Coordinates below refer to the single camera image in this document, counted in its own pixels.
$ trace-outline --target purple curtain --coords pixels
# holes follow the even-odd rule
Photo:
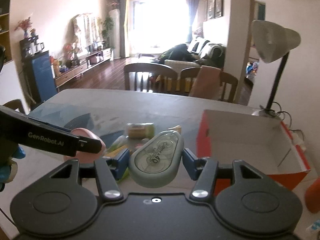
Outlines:
[[[186,0],[186,2],[187,2],[187,5],[189,6],[189,33],[188,33],[187,43],[190,43],[192,41],[192,24],[196,17],[199,0]]]

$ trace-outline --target lamp shade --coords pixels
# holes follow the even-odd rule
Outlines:
[[[301,42],[301,37],[296,31],[260,20],[252,22],[252,36],[257,52],[265,63],[283,57]]]

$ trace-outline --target wooden bookshelf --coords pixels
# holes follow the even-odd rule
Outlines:
[[[5,62],[12,60],[11,48],[10,48],[10,31],[9,31],[9,8],[10,0],[0,0],[0,44],[5,47]]]

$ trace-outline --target orange object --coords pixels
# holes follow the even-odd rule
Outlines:
[[[320,211],[320,178],[306,190],[304,195],[306,206],[311,213]]]
[[[106,149],[106,145],[93,132],[91,132],[85,128],[76,128],[76,129],[73,129],[71,131],[71,133],[75,134],[75,135],[81,135],[81,136],[85,136],[85,137],[89,137],[89,138],[99,139],[101,141],[102,147],[101,147],[101,151],[97,154],[77,151],[75,157],[64,156],[63,157],[64,161],[67,161],[70,159],[78,159],[80,163],[93,163],[96,159],[98,159],[102,156],[104,150]]]

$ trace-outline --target black handle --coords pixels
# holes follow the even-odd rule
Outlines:
[[[107,160],[104,158],[95,160],[94,167],[99,196],[106,202],[123,199],[123,194],[113,178],[113,175],[107,164]]]
[[[208,158],[198,181],[191,191],[190,199],[201,202],[210,201],[216,184],[217,173],[218,162]]]

